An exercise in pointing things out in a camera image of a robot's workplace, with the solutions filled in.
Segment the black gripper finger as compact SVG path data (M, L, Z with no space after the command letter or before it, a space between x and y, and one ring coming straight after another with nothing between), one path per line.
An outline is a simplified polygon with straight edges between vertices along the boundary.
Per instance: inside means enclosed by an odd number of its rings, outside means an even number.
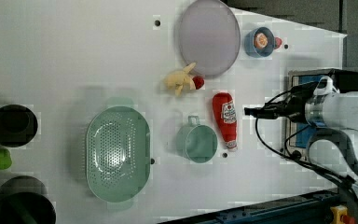
M278 115L273 110L267 110L265 108L244 108L244 114L246 116L252 116L257 119L276 119Z

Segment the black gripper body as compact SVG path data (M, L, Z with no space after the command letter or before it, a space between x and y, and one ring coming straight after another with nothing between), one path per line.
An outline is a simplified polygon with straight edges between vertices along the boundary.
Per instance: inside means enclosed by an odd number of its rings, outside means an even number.
M266 103L263 119L286 117L294 123L306 123L305 104L316 89L316 82L308 82L290 89L286 98L278 103Z

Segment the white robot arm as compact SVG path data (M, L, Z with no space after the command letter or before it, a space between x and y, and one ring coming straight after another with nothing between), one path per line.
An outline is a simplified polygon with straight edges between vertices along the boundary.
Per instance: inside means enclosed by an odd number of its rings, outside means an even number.
M316 132L305 156L284 143L276 153L310 169L349 194L358 205L358 91L341 93L328 80L294 86L244 114L261 119L287 118Z

